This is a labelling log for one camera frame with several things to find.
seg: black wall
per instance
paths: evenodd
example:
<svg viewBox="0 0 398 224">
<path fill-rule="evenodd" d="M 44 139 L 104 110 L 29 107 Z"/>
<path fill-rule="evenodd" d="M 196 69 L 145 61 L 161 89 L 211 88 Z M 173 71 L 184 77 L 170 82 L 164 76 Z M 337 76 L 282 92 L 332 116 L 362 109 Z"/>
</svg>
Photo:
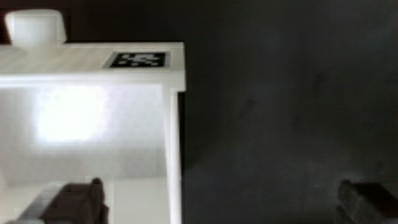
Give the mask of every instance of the black wall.
<svg viewBox="0 0 398 224">
<path fill-rule="evenodd" d="M 61 8 L 70 41 L 186 44 L 184 224 L 332 223 L 339 181 L 398 181 L 398 2 L 0 4 Z"/>
</svg>

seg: white surface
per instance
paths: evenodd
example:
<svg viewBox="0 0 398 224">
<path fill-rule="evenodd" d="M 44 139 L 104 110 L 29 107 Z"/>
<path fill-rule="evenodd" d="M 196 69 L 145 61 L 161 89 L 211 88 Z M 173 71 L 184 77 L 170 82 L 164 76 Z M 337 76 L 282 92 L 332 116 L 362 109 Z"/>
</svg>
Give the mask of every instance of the white surface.
<svg viewBox="0 0 398 224">
<path fill-rule="evenodd" d="M 102 64 L 111 55 L 111 52 L 159 52 L 170 53 L 170 66 L 166 68 L 125 68 L 125 69 L 102 69 Z M 125 84 L 156 84 L 161 86 L 163 97 L 163 141 L 164 141 L 164 154 L 166 160 L 166 184 L 168 190 L 168 214 L 170 221 L 163 223 L 180 223 L 180 171 L 179 171 L 179 147 L 177 147 L 177 107 L 175 107 L 175 94 L 184 91 L 184 55 L 180 43 L 108 43 L 108 44 L 63 44 L 56 48 L 56 56 L 47 58 L 37 56 L 31 60 L 26 52 L 10 47 L 0 46 L 0 88 L 37 88 L 37 87 L 61 87 L 69 85 L 97 86 L 97 85 L 125 85 Z M 15 136 L 22 127 L 13 127 L 10 130 Z M 3 143 L 3 149 L 12 151 L 12 147 Z M 97 163 L 108 156 L 93 153 L 90 156 L 92 161 Z M 22 154 L 15 153 L 8 161 L 17 161 Z M 42 163 L 51 161 L 54 157 L 40 160 Z M 69 163 L 61 163 L 63 158 L 58 160 L 56 165 L 69 167 Z"/>
<path fill-rule="evenodd" d="M 13 186 L 0 193 L 0 223 L 13 220 L 42 192 L 45 184 Z M 164 178 L 104 181 L 109 224 L 168 223 Z"/>
<path fill-rule="evenodd" d="M 63 20 L 58 11 L 29 9 L 5 15 L 10 42 L 15 47 L 54 47 L 65 42 Z"/>
<path fill-rule="evenodd" d="M 1 169 L 0 169 L 0 193 L 5 189 L 5 187 L 6 187 L 6 181 L 5 181 L 3 172 L 1 172 Z"/>
<path fill-rule="evenodd" d="M 76 176 L 164 176 L 161 88 L 0 89 L 0 164 L 8 184 Z"/>
</svg>

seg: white cylinder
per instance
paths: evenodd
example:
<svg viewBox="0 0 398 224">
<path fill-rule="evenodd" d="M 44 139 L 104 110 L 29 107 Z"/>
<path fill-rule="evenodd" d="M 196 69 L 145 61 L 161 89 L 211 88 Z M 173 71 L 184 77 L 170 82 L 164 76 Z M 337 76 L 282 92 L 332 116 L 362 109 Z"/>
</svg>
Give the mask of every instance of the white cylinder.
<svg viewBox="0 0 398 224">
<path fill-rule="evenodd" d="M 56 47 L 65 42 L 60 12 L 49 9 L 19 10 L 5 15 L 10 43 L 24 50 Z"/>
</svg>

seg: dark background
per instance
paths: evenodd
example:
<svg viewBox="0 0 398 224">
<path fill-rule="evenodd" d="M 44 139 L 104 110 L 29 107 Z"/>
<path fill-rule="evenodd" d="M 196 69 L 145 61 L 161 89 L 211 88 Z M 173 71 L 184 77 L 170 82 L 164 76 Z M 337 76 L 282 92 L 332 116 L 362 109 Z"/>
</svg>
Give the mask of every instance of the dark background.
<svg viewBox="0 0 398 224">
<path fill-rule="evenodd" d="M 184 42 L 184 224 L 332 223 L 339 181 L 398 182 L 398 2 L 0 7 L 60 9 L 72 42 Z"/>
</svg>

